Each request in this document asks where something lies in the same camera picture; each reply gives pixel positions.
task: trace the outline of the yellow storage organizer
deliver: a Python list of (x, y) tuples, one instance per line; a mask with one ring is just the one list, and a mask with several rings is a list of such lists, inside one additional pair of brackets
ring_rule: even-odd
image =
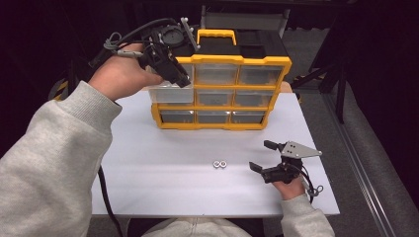
[(276, 32), (198, 30), (200, 50), (176, 54), (193, 82), (150, 88), (160, 128), (263, 129), (292, 62)]

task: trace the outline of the hand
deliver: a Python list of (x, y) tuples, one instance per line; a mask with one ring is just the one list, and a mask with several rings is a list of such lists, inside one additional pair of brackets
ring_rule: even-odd
[(285, 184), (282, 181), (274, 182), (272, 184), (281, 192), (284, 200), (293, 199), (305, 193), (301, 176), (293, 179), (289, 184)]
[[(125, 50), (140, 51), (142, 44), (133, 43)], [(128, 97), (143, 87), (163, 82), (159, 75), (144, 71), (136, 58), (112, 56), (93, 75), (89, 85), (115, 101)]]

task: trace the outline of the carrying handle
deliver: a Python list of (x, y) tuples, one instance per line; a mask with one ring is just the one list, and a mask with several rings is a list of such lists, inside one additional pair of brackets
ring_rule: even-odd
[(197, 44), (200, 44), (201, 37), (213, 37), (213, 38), (231, 38), (233, 45), (237, 45), (235, 34), (233, 30), (210, 30), (210, 29), (199, 29), (197, 33)]

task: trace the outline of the gray sweatshirt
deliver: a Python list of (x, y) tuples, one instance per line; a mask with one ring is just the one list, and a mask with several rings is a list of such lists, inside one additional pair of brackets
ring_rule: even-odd
[[(86, 236), (93, 181), (122, 108), (81, 82), (65, 101), (50, 101), (0, 159), (0, 236)], [(286, 236), (334, 236), (305, 196), (282, 201)], [(179, 218), (146, 236), (248, 236), (225, 219)]]

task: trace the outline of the gray floor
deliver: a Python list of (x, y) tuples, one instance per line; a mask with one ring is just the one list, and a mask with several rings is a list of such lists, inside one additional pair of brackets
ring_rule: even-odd
[[(286, 78), (287, 81), (292, 81), (297, 75), (307, 74), (308, 67), (326, 34), (327, 31), (318, 30), (285, 32), (284, 44), (293, 61), (293, 68)], [(313, 140), (317, 149), (323, 152), (321, 159), (341, 211), (341, 214), (329, 216), (328, 219), (336, 236), (381, 236), (351, 168), (348, 151), (334, 125), (335, 118), (328, 113), (324, 103), (325, 96), (317, 92), (316, 84), (318, 82), (310, 82), (297, 91), (301, 93), (301, 109)], [(418, 210), (359, 110), (350, 87), (345, 100), (344, 126), (377, 191), (395, 236), (419, 236)], [(120, 222), (125, 228), (127, 219), (120, 218)], [(281, 233), (279, 218), (264, 219), (264, 224), (266, 236), (271, 237)], [(117, 236), (117, 232), (109, 218), (92, 218), (88, 236)]]

